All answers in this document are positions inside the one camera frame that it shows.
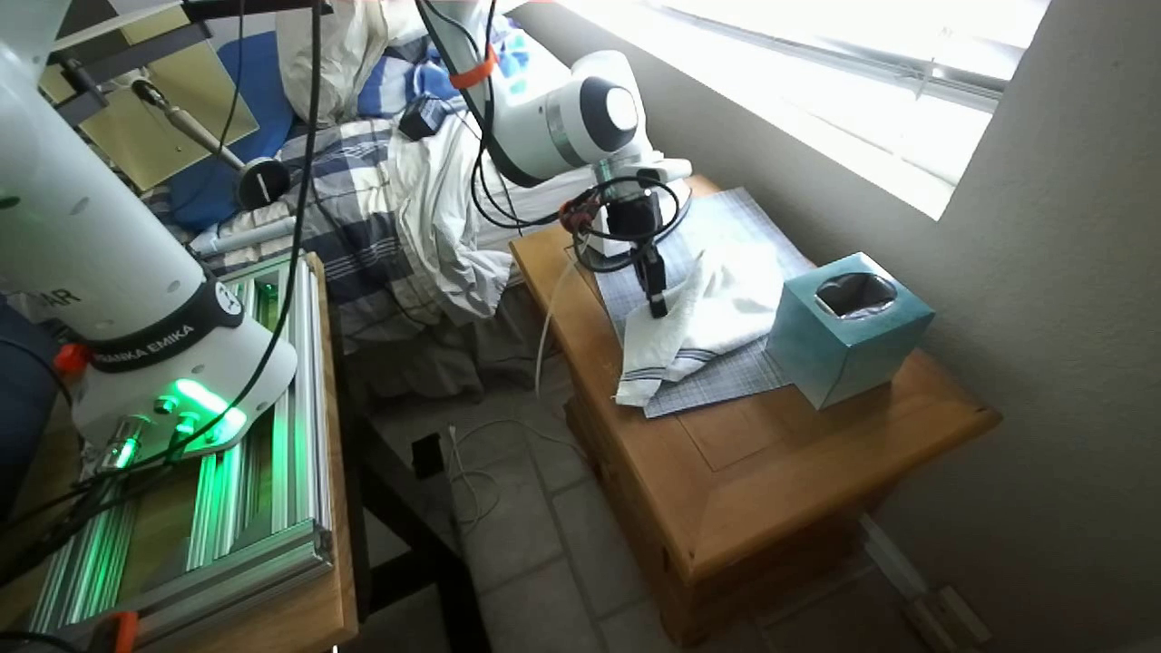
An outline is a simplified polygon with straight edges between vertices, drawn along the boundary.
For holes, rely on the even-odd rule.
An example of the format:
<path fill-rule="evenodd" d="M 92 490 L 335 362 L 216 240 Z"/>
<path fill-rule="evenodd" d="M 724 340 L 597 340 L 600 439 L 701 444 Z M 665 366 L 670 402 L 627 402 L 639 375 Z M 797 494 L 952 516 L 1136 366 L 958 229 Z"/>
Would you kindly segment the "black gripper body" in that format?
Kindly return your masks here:
<path fill-rule="evenodd" d="M 606 207 L 606 240 L 616 256 L 604 257 L 604 269 L 662 269 L 662 242 L 681 225 L 681 200 L 670 184 L 650 184 L 636 200 L 613 200 Z"/>

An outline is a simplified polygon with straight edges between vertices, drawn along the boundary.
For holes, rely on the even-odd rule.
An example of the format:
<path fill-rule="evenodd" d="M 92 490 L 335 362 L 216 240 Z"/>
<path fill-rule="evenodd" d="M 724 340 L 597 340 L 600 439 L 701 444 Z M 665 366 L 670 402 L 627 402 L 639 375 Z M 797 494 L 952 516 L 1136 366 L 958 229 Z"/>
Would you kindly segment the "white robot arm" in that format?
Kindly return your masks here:
<path fill-rule="evenodd" d="M 597 170 L 606 196 L 685 166 L 647 138 L 627 61 L 600 51 L 541 90 L 500 80 L 488 0 L 414 0 L 497 170 Z M 0 0 L 0 276 L 85 344 L 72 425 L 138 464 L 241 444 L 298 375 L 260 328 L 40 94 L 68 0 Z"/>

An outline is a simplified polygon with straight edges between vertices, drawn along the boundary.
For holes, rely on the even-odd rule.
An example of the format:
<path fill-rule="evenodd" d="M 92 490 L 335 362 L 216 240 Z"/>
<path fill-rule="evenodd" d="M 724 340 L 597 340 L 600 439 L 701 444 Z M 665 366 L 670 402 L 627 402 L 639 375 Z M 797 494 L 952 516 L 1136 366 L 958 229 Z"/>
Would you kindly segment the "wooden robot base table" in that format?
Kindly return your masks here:
<path fill-rule="evenodd" d="M 344 468 L 340 468 L 340 416 L 330 358 L 330 502 L 335 502 L 335 537 L 330 537 L 330 572 L 300 583 L 292 600 L 270 600 L 260 615 L 243 626 L 229 616 L 226 629 L 177 640 L 171 645 L 138 645 L 138 633 L 126 641 L 130 653 L 324 653 L 356 637 L 356 592 L 347 563 L 347 519 L 344 519 Z M 31 615 L 40 600 L 44 570 L 3 588 L 3 629 L 33 633 Z M 54 637 L 40 633 L 40 641 L 9 641 L 3 653 L 54 653 Z"/>

